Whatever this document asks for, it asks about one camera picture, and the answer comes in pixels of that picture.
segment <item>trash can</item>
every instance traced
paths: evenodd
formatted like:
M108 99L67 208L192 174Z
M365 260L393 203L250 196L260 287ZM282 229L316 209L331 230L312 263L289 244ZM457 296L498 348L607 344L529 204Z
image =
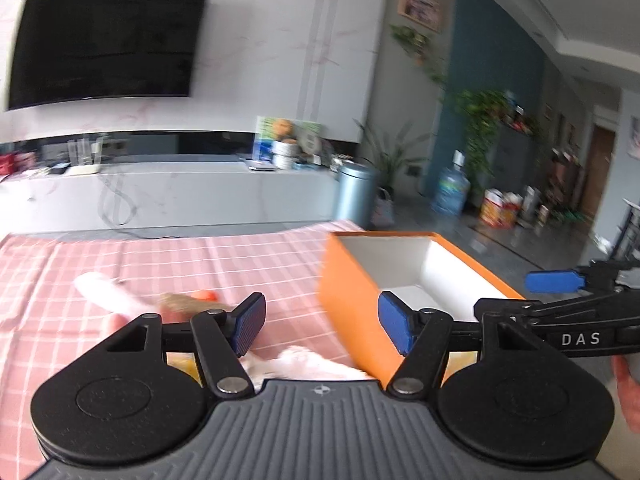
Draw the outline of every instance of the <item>trash can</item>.
M346 161L340 168L334 220L351 220L363 229L368 228L377 190L375 168Z

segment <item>blue rubber tip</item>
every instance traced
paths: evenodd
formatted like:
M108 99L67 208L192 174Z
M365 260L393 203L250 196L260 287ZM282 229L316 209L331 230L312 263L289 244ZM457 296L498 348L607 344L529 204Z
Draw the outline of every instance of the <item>blue rubber tip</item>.
M524 280L530 292L562 293L577 292L584 287L584 277L574 270L552 270L530 272Z
M416 336L409 327L412 311L391 292L378 297L378 320L400 355L407 355L414 346Z
M249 351L255 337L264 325L267 304L264 296L253 293L232 312L236 318L234 332L228 339L236 356L242 357Z

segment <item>television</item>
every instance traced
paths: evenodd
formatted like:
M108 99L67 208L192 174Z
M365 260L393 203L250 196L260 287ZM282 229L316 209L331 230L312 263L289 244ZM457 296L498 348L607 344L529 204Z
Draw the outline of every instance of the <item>television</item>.
M8 109L188 96L205 0L25 0Z

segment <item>teal wall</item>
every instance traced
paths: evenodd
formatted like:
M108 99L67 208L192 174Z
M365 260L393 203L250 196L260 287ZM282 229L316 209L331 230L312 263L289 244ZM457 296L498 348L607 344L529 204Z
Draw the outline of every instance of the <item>teal wall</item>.
M525 113L537 115L544 62L536 42L493 0L456 0L447 99L421 185L425 196L433 196L453 152L464 151L465 120L456 112L452 96L465 89L511 90Z

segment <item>human hand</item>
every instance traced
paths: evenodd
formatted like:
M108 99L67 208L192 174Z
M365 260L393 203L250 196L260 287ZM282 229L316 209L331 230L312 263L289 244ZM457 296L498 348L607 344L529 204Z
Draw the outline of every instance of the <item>human hand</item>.
M618 397L626 424L634 433L640 433L640 384L631 376L624 356L612 356L611 367L618 383Z

